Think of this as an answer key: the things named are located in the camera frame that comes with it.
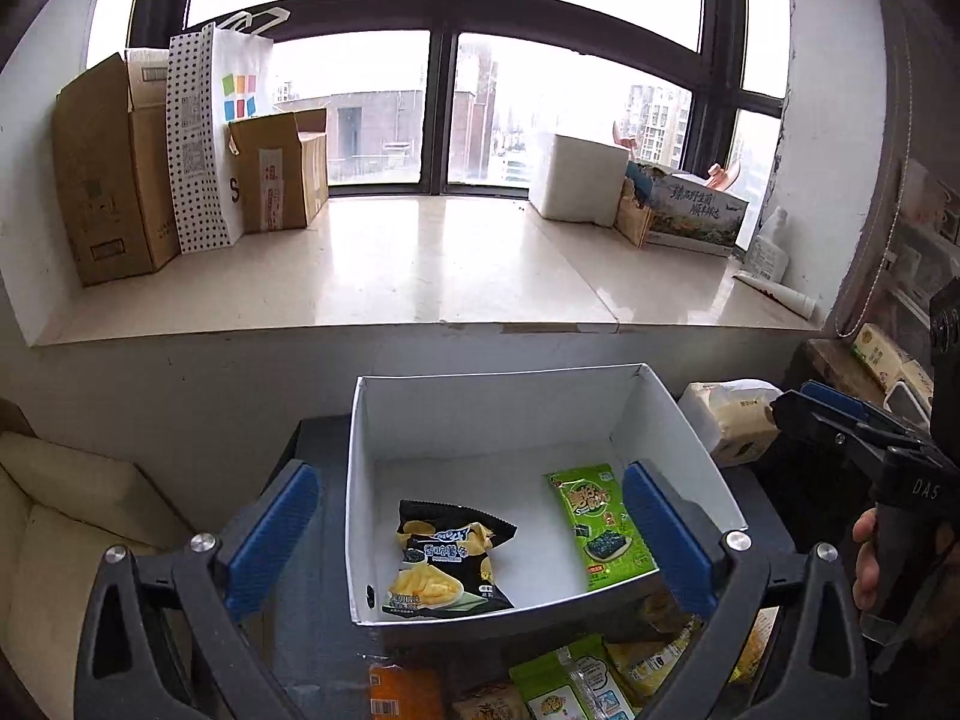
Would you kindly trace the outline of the person's right hand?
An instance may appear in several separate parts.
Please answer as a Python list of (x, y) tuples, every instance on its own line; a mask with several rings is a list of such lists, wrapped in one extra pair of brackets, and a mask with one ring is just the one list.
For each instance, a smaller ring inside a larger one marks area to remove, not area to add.
[(854, 567), (856, 578), (853, 583), (853, 598), (854, 603), (863, 613), (874, 606), (877, 598), (880, 569), (874, 546), (872, 546), (875, 525), (877, 525), (877, 509), (864, 512), (853, 525), (854, 543), (859, 546), (856, 567)]

